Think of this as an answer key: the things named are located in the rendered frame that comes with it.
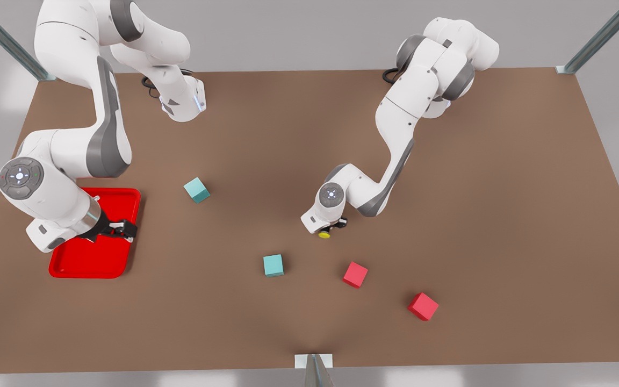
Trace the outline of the red plastic tray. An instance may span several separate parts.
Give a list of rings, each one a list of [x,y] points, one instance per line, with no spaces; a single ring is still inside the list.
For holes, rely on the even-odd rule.
[[[141,194],[125,187],[83,187],[112,222],[136,223]],[[116,278],[127,266],[131,243],[123,238],[98,236],[96,242],[71,239],[53,251],[49,274],[59,278]]]

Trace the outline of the red cube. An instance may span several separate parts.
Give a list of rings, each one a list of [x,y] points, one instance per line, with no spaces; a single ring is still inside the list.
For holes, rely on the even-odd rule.
[[[347,267],[346,274],[342,277],[342,281],[351,287],[359,289],[367,274],[368,269],[366,267],[351,261],[349,267]]]
[[[439,304],[424,292],[416,294],[407,309],[422,321],[429,321],[439,308]]]

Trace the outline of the silver frame post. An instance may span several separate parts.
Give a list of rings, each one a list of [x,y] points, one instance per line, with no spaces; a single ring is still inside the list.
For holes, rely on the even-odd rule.
[[[295,354],[294,367],[305,368],[304,387],[334,387],[327,368],[333,368],[332,354]]]
[[[566,64],[555,66],[557,74],[576,74],[618,31],[619,9]]]
[[[56,77],[48,73],[19,42],[0,25],[0,46],[7,51],[28,73],[37,81],[56,81]]]

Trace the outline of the teal cube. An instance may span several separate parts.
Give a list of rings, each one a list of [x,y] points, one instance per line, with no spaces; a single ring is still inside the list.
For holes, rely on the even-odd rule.
[[[267,278],[284,274],[282,255],[268,255],[263,257],[264,274]]]
[[[211,195],[200,178],[192,179],[188,183],[184,184],[183,187],[195,203],[201,203]]]

